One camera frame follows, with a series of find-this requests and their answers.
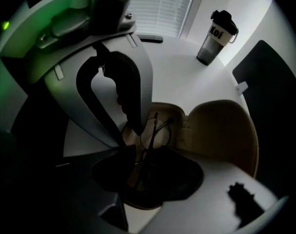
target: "window blind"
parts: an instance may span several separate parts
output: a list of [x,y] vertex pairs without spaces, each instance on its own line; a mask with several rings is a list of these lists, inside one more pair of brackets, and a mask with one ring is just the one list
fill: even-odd
[[139,33],[179,37],[192,0],[131,0]]

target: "bottle lid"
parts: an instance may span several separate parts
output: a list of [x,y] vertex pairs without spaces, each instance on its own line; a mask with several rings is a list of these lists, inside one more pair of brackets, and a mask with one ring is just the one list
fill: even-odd
[[212,13],[211,19],[213,19],[214,23],[227,30],[233,36],[239,32],[239,29],[231,20],[230,13],[225,10],[222,10],[220,12],[218,10],[214,11]]

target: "black lettering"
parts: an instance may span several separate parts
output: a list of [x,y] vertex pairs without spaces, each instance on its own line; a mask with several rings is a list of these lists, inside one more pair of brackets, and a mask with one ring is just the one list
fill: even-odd
[[220,39],[221,38],[221,36],[222,36],[222,33],[224,33],[223,31],[219,34],[219,36],[218,36],[218,39]]
[[214,30],[216,29],[216,27],[212,26],[210,33],[212,34],[214,32]]
[[219,35],[219,30],[215,30],[213,35],[218,36]]

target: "white venetian blind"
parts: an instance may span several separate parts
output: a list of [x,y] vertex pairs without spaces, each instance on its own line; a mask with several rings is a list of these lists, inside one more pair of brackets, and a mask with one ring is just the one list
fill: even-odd
[[131,0],[137,32],[178,37],[192,0]]

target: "white label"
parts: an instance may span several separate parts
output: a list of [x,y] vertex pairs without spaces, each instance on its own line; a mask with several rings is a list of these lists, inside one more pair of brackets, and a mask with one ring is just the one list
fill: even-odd
[[222,46],[226,46],[232,38],[232,35],[227,30],[215,23],[212,24],[207,34]]

